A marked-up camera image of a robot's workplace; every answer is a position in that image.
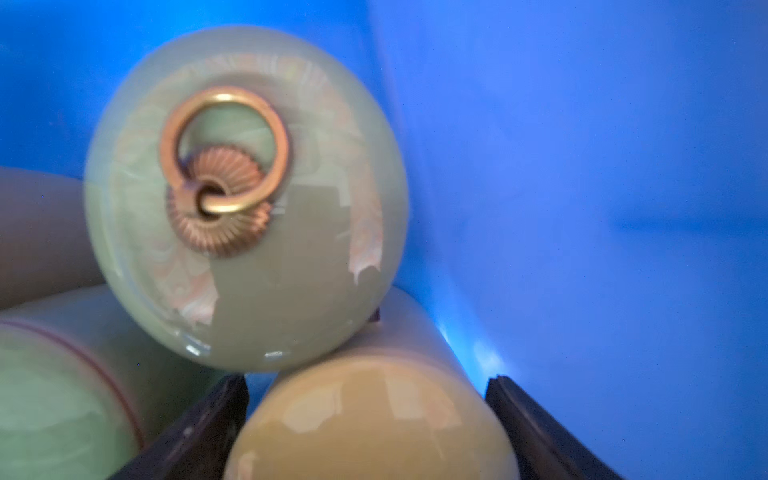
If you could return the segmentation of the yellow-green tea canister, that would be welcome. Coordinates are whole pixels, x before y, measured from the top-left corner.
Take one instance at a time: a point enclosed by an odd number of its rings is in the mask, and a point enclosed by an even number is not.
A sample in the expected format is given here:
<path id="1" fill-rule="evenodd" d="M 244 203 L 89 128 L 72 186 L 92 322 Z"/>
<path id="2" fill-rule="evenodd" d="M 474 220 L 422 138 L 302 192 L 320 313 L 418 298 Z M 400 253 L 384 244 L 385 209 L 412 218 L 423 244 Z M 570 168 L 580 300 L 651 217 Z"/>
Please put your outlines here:
<path id="1" fill-rule="evenodd" d="M 516 453 L 426 310 L 392 288 L 341 348 L 279 374 L 227 479 L 516 479 Z"/>

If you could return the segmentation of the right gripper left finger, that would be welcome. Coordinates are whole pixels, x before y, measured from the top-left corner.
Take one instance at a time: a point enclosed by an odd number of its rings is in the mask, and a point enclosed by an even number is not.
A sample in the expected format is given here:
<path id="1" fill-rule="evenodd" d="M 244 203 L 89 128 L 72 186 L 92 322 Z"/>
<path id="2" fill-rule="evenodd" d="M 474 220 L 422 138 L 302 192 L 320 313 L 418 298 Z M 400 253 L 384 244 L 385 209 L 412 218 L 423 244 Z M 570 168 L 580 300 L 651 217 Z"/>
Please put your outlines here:
<path id="1" fill-rule="evenodd" d="M 111 479 L 221 479 L 248 405 L 245 377 L 224 377 Z"/>

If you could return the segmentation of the dark green tea canister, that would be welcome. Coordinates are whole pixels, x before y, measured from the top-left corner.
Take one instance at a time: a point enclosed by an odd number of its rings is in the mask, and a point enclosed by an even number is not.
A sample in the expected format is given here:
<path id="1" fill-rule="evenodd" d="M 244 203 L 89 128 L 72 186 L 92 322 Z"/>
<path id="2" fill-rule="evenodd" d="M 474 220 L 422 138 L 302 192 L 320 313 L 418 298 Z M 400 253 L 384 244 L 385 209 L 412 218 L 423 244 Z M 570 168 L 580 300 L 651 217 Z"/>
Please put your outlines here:
<path id="1" fill-rule="evenodd" d="M 155 341 L 105 286 L 1 313 L 1 476 L 107 479 L 224 377 Z"/>

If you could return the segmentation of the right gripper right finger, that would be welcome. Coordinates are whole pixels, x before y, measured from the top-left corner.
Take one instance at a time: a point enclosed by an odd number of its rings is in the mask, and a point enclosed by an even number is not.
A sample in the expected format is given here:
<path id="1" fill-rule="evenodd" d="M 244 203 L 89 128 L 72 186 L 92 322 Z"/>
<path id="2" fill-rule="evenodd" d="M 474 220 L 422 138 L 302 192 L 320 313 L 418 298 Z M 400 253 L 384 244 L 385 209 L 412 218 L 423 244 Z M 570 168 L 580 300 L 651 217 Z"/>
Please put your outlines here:
<path id="1" fill-rule="evenodd" d="M 507 432 L 523 479 L 622 480 L 511 378 L 490 379 L 485 400 Z"/>

